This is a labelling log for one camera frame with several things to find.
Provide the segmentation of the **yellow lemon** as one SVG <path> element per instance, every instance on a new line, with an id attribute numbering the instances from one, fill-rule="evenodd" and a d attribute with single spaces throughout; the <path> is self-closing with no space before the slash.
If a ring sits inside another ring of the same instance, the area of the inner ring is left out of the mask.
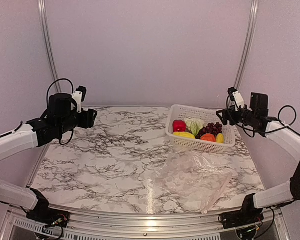
<path id="1" fill-rule="evenodd" d="M 219 133 L 216 137 L 215 137 L 215 142 L 219 143 L 219 144 L 223 144 L 224 143 L 224 135 L 222 133 Z"/>

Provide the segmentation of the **orange tangerine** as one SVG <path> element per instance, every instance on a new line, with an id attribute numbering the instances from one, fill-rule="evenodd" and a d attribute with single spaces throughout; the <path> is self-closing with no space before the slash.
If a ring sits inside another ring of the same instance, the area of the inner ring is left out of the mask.
<path id="1" fill-rule="evenodd" d="M 207 142 L 215 142 L 216 137 L 211 133 L 206 133 L 200 138 L 200 140 L 207 141 Z"/>

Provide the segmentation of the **white green cabbage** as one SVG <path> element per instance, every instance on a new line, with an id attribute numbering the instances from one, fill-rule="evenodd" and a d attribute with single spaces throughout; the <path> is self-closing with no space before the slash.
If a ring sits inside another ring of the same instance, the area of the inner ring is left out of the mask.
<path id="1" fill-rule="evenodd" d="M 204 128 L 206 122 L 199 118 L 185 118 L 186 129 L 195 137 Z"/>

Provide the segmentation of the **red bell pepper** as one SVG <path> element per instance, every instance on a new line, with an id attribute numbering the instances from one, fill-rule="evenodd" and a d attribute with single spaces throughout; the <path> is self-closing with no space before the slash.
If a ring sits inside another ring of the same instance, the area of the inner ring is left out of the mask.
<path id="1" fill-rule="evenodd" d="M 175 120 L 172 124 L 173 132 L 185 132 L 187 125 L 183 120 Z"/>

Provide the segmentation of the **clear zip top bag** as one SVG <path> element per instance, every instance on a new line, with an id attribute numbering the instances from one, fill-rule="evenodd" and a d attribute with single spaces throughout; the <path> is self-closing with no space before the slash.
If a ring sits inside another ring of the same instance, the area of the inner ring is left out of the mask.
<path id="1" fill-rule="evenodd" d="M 233 174 L 211 157 L 187 148 L 174 147 L 164 164 L 143 183 L 146 187 L 146 209 L 158 213 L 165 204 L 163 197 L 176 200 L 183 212 L 207 214 L 225 191 Z"/>

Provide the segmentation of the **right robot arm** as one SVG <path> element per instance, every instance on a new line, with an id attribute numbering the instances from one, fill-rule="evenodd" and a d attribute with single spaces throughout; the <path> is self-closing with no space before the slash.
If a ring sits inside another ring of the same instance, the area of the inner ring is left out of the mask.
<path id="1" fill-rule="evenodd" d="M 245 197 L 237 219 L 248 224 L 257 216 L 257 210 L 286 206 L 300 201 L 300 133 L 284 123 L 279 116 L 269 116 L 269 97 L 266 94 L 251 93 L 247 106 L 241 93 L 231 87 L 228 89 L 225 109 L 216 112 L 223 125 L 239 127 L 250 138 L 257 134 L 276 143 L 297 162 L 293 176 L 286 183 Z"/>

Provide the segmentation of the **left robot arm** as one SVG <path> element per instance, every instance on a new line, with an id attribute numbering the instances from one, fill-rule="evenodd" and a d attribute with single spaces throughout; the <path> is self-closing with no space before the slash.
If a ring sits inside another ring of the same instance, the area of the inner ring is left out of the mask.
<path id="1" fill-rule="evenodd" d="M 75 128 L 89 129 L 95 124 L 98 112 L 83 109 L 85 94 L 56 93 L 48 99 L 47 109 L 41 117 L 21 123 L 15 130 L 0 135 L 0 162 L 26 150 L 40 148 L 53 140 L 62 141 L 67 132 Z M 35 189 L 22 188 L 0 179 L 0 202 L 33 210 L 43 223 L 53 219 L 48 201 Z"/>

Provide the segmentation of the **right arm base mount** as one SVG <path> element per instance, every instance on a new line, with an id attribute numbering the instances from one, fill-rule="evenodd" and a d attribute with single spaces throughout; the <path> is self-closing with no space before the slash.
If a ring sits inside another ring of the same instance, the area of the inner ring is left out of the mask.
<path id="1" fill-rule="evenodd" d="M 224 212 L 219 215 L 218 221 L 223 225 L 224 229 L 231 229 L 250 225 L 264 220 L 261 212 L 244 214 L 240 210 Z"/>

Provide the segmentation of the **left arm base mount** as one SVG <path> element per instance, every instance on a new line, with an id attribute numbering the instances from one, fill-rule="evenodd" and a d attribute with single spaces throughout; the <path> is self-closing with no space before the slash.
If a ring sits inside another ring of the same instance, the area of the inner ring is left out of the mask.
<path id="1" fill-rule="evenodd" d="M 57 209 L 49 208 L 43 212 L 37 212 L 34 210 L 30 210 L 26 217 L 30 220 L 46 224 L 49 227 L 53 226 L 53 223 L 57 220 L 61 219 L 61 223 L 57 223 L 58 227 L 66 228 L 69 222 L 70 213 L 68 211 L 62 211 Z"/>

